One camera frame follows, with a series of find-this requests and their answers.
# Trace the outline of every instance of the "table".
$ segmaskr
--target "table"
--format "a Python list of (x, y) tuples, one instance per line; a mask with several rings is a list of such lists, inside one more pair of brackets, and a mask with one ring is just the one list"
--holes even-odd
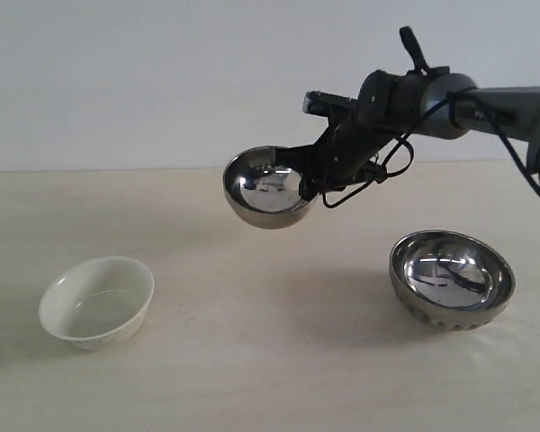
[[(495, 247), (516, 293), (436, 333), (396, 300), (405, 234)], [(157, 289), (139, 333), (87, 353), (48, 336), (48, 285), (135, 257)], [(0, 174), (0, 432), (540, 430), (540, 202), (511, 162), (417, 163), (289, 229), (241, 222), (221, 170)]]

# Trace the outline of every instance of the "white ceramic bowl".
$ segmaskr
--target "white ceramic bowl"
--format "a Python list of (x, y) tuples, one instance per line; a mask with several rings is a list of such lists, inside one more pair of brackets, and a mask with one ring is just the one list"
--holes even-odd
[(142, 324), (154, 293), (140, 261), (106, 256), (63, 274), (40, 301), (40, 324), (53, 337), (91, 351), (120, 343)]

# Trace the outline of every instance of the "stainless steel bowl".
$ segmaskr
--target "stainless steel bowl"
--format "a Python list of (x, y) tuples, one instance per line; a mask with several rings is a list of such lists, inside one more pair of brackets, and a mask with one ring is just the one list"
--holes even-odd
[(256, 147), (234, 157), (226, 166), (226, 200), (246, 223), (266, 230), (286, 228), (300, 221), (315, 200), (300, 196), (302, 177), (275, 163), (277, 147)]
[(390, 278), (404, 306), (445, 330), (477, 329), (500, 314), (514, 293), (506, 260), (476, 238), (424, 230), (391, 250)]

